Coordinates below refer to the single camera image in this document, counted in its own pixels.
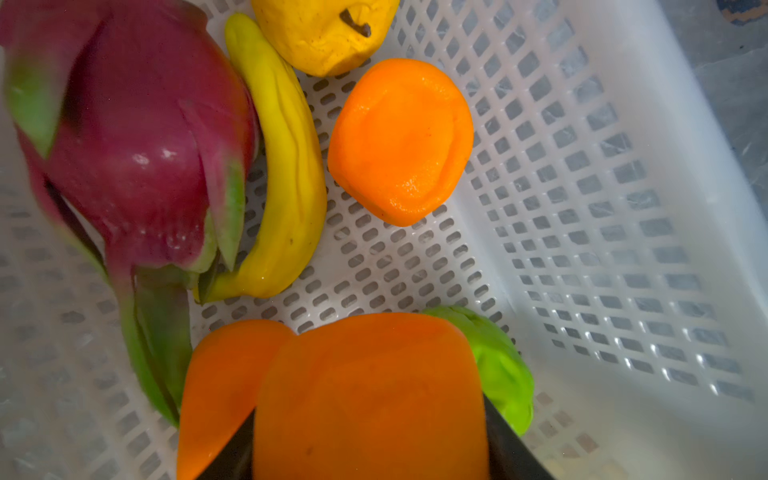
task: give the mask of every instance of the dragon fruit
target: dragon fruit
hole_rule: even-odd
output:
[[[232,268],[253,105],[207,19],[181,0],[4,0],[4,99],[48,219],[114,289],[134,371],[178,424],[186,288]],[[70,209],[104,240],[104,255]]]

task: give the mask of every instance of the fake fruit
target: fake fruit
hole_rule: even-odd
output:
[[[461,306],[437,306],[422,313],[446,319],[464,333],[477,361],[482,391],[523,436],[533,419],[534,381],[507,334],[487,317]]]
[[[407,227],[450,197],[473,139],[469,106],[446,74],[390,59],[371,67],[349,95],[328,168],[372,214]]]
[[[186,287],[217,248],[234,263],[256,129],[206,23],[178,0],[0,8],[3,94],[32,192],[108,277],[134,371],[175,425],[192,350]]]
[[[262,383],[253,476],[487,480],[483,396],[466,338],[413,313],[299,335]]]
[[[178,480],[194,480],[257,406],[274,356],[296,334],[282,323],[244,320],[206,336],[192,352],[181,405]]]
[[[266,208],[256,244],[236,272],[218,276],[202,301],[285,290],[310,262],[326,216],[317,131],[293,69],[256,23],[236,13],[224,31],[230,58],[250,89],[266,146]]]
[[[381,47],[398,0],[251,0],[264,36],[315,77],[346,73]]]

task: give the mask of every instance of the gray surface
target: gray surface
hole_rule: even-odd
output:
[[[768,218],[768,17],[742,27],[715,0],[660,0]]]

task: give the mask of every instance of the brown stem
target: brown stem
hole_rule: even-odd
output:
[[[357,25],[354,20],[352,20],[352,14],[349,13],[349,9],[345,8],[344,12],[341,12],[339,14],[339,18],[341,18],[341,21],[352,27],[352,30],[356,31],[357,33],[361,34],[363,37],[368,38],[371,36],[371,27],[367,23],[364,23],[362,25]]]

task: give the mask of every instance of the white plastic basket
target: white plastic basket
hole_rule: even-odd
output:
[[[250,11],[205,2],[220,43]],[[302,332],[460,303],[516,339],[537,383],[525,441],[557,478],[766,478],[768,233],[657,3],[402,0],[372,61],[388,57],[465,92],[457,191],[401,229],[327,176],[310,266],[272,299],[195,307],[194,342],[244,318]],[[300,74],[321,148],[366,68]],[[138,388],[111,291],[44,221],[0,121],[0,478],[175,478],[177,433]]]

